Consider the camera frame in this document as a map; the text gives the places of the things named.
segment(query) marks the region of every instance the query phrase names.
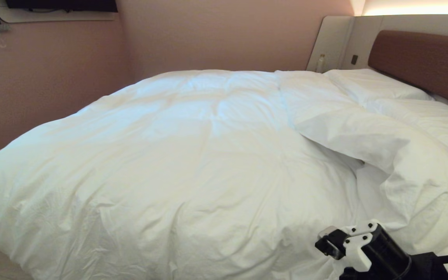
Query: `headboard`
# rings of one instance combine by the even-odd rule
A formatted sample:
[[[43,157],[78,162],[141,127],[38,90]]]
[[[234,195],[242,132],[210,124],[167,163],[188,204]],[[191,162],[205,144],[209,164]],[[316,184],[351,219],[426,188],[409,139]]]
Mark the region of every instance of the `headboard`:
[[[383,30],[368,65],[448,99],[448,36]]]

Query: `bed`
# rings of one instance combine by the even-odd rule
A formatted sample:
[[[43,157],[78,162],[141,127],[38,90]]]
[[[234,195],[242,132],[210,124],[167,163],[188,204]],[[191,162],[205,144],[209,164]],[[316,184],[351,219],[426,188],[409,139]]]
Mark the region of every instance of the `bed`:
[[[448,123],[427,126],[425,92],[448,98],[428,82],[447,75],[393,52],[424,38],[444,40],[384,31],[370,58],[417,87],[172,72],[38,126],[0,151],[0,250],[36,280],[337,279],[318,232],[377,218],[409,253],[448,254]]]

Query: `robotic arm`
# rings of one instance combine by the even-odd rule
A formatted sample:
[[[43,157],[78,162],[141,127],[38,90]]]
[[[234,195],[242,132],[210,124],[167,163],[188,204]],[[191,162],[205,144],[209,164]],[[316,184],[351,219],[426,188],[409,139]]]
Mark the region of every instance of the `robotic arm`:
[[[407,254],[376,220],[344,230],[329,227],[319,233],[316,248],[345,262],[339,280],[448,280],[448,257]]]

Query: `white duvet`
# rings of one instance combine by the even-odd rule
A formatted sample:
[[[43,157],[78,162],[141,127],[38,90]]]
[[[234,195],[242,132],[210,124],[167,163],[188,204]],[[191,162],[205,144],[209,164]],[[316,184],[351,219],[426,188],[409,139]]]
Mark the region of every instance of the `white duvet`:
[[[0,250],[36,280],[333,278],[313,244],[371,214],[359,161],[342,155],[367,161],[367,149],[331,142],[322,127],[335,123],[307,123],[345,106],[304,72],[184,71],[126,87],[0,151]],[[409,250],[445,250],[448,177],[395,167],[401,148],[369,149],[399,185],[373,193],[415,205],[375,217]]]

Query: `pink wall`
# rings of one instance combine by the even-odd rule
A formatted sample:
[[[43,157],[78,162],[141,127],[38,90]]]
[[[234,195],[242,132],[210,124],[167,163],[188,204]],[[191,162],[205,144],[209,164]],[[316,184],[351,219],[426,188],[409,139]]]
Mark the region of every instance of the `pink wall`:
[[[133,82],[120,21],[13,24],[0,49],[0,149]]]
[[[186,69],[304,70],[350,0],[117,0],[136,80]]]

